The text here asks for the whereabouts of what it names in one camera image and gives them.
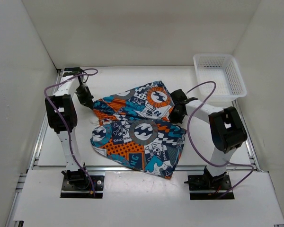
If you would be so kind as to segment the colourful patterned shorts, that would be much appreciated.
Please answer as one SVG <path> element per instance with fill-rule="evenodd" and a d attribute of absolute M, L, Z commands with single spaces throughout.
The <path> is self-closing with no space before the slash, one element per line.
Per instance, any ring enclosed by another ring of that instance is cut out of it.
<path fill-rule="evenodd" d="M 169 121 L 174 107 L 162 81 L 154 81 L 93 103 L 99 126 L 93 149 L 129 169 L 170 179 L 181 157 L 186 129 Z"/>

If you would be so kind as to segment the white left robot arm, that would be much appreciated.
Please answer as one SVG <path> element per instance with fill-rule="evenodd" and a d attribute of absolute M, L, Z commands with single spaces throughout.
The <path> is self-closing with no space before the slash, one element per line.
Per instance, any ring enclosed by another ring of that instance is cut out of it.
<path fill-rule="evenodd" d="M 92 108 L 93 95 L 86 85 L 85 76 L 89 76 L 85 71 L 68 71 L 61 82 L 44 89 L 44 96 L 49 126 L 57 134 L 66 160 L 66 170 L 62 174 L 69 184 L 78 189 L 94 191 L 94 183 L 85 168 L 76 140 L 78 117 L 72 100 L 76 94 L 81 105 Z"/>

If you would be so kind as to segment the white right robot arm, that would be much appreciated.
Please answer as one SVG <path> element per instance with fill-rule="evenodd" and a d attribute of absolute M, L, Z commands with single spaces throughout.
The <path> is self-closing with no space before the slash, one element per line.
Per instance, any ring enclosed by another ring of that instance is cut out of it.
<path fill-rule="evenodd" d="M 208 189 L 222 183 L 227 165 L 235 151 L 247 140 L 247 132 L 237 109 L 204 104 L 197 98 L 174 99 L 174 107 L 169 115 L 171 123 L 182 123 L 185 116 L 193 116 L 210 126 L 214 150 L 210 161 L 204 168 L 201 182 Z"/>

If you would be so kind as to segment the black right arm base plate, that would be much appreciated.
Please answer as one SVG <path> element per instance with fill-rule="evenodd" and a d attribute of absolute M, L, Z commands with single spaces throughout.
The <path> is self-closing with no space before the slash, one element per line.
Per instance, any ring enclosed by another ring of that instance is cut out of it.
<path fill-rule="evenodd" d="M 190 200 L 233 200 L 234 193 L 229 175 L 213 186 L 205 183 L 202 175 L 188 175 L 184 182 L 188 184 Z"/>

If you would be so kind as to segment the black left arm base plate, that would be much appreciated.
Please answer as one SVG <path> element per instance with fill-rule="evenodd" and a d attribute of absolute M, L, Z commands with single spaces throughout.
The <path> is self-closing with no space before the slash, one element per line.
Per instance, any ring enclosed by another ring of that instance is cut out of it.
<path fill-rule="evenodd" d="M 102 199 L 105 184 L 104 175 L 90 175 L 79 172 L 69 175 L 62 171 L 63 182 L 61 186 L 61 198 L 78 199 Z"/>

